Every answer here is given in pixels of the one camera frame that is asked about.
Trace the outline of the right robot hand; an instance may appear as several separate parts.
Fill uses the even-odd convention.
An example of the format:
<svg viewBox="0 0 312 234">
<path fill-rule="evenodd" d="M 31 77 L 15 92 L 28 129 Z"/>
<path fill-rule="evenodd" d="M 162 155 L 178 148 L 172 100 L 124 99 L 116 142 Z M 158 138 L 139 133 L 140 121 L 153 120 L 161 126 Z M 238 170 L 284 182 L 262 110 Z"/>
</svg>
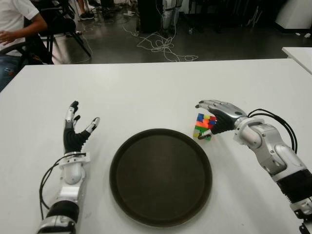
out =
<svg viewBox="0 0 312 234">
<path fill-rule="evenodd" d="M 215 125 L 198 135 L 198 139 L 205 139 L 212 135 L 220 134 L 235 129 L 235 123 L 238 119 L 247 118 L 247 114 L 237 106 L 219 100 L 202 100 L 195 108 L 206 109 L 216 117 Z"/>
</svg>

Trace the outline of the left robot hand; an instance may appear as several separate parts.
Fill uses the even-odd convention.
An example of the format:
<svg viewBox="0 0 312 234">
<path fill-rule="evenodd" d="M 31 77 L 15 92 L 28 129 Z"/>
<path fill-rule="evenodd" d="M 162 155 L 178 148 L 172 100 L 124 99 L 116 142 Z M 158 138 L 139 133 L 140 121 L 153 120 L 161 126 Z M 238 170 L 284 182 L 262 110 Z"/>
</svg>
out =
<svg viewBox="0 0 312 234">
<path fill-rule="evenodd" d="M 100 118 L 94 118 L 91 123 L 80 133 L 75 132 L 75 126 L 80 119 L 80 115 L 76 116 L 78 110 L 78 101 L 74 101 L 69 106 L 64 120 L 63 130 L 63 146 L 64 153 L 80 152 L 84 143 L 88 140 L 92 132 L 98 127 Z"/>
</svg>

